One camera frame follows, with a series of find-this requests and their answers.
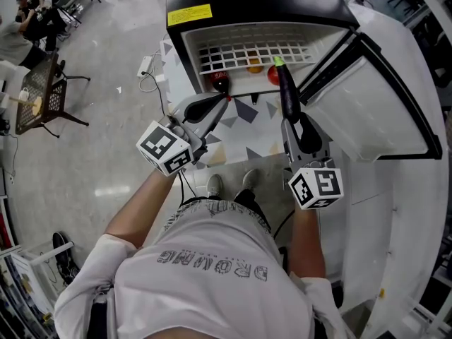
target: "red apple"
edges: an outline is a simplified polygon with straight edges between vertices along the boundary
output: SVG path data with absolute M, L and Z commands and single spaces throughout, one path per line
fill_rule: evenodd
M 267 78 L 273 85 L 280 85 L 280 79 L 278 78 L 278 71 L 276 70 L 276 66 L 272 65 L 267 73 Z

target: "floor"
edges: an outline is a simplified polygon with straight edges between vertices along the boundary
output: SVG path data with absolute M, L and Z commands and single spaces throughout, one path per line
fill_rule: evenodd
M 76 243 L 76 259 L 82 264 L 114 214 L 152 172 L 135 144 L 152 120 L 161 117 L 157 92 L 142 93 L 136 72 L 144 55 L 151 55 L 165 35 L 165 0 L 83 1 L 82 24 L 60 46 L 67 74 L 90 76 L 91 82 L 70 81 L 68 112 L 90 123 L 89 127 L 64 119 L 18 138 L 13 180 L 6 175 L 11 215 L 18 241 L 33 246 L 62 230 Z M 7 92 L 16 96 L 26 69 L 19 69 Z M 161 67 L 157 64 L 157 74 Z M 14 126 L 16 108 L 10 112 Z M 10 172 L 16 141 L 4 142 L 4 167 Z M 262 169 L 257 189 L 261 204 L 274 229 L 293 209 L 292 196 L 282 190 L 280 169 L 284 155 L 264 157 L 233 165 L 188 173 L 186 178 L 198 195 L 206 194 L 210 175 L 219 173 L 225 198 L 239 190 L 251 168 Z M 184 186 L 185 197 L 192 197 Z M 180 183 L 175 181 L 160 211 L 155 229 L 177 209 Z M 290 231 L 283 230 L 286 240 Z

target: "black refrigerator top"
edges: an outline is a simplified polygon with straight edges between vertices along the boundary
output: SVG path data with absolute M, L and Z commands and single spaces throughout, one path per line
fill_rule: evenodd
M 359 23 L 343 0 L 167 0 L 168 13 L 210 4 L 211 18 L 168 26 L 168 30 L 187 31 L 216 25 L 258 21 L 318 23 L 343 28 Z

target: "table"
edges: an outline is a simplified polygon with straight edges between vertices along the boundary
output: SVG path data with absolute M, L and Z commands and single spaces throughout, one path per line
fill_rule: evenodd
M 159 84 L 171 112 L 195 91 L 170 39 L 160 42 L 160 51 L 165 82 Z M 220 123 L 206 136 L 208 152 L 195 167 L 189 165 L 187 169 L 201 170 L 283 153 L 282 119 L 279 93 L 260 94 L 255 105 L 250 95 L 233 99 Z
M 42 106 L 37 115 L 33 115 L 33 106 L 19 104 L 16 115 L 16 134 L 24 134 L 33 128 L 42 127 L 51 135 L 53 134 L 45 124 L 57 117 L 68 119 L 79 124 L 88 126 L 89 123 L 81 121 L 64 111 L 64 100 L 66 98 L 67 80 L 86 79 L 85 76 L 67 76 L 62 73 L 63 78 L 53 83 L 55 69 L 57 69 L 58 54 L 53 53 L 41 61 L 35 68 L 28 72 L 22 82 L 22 88 L 29 92 L 28 102 L 34 102 L 37 97 L 42 98 Z

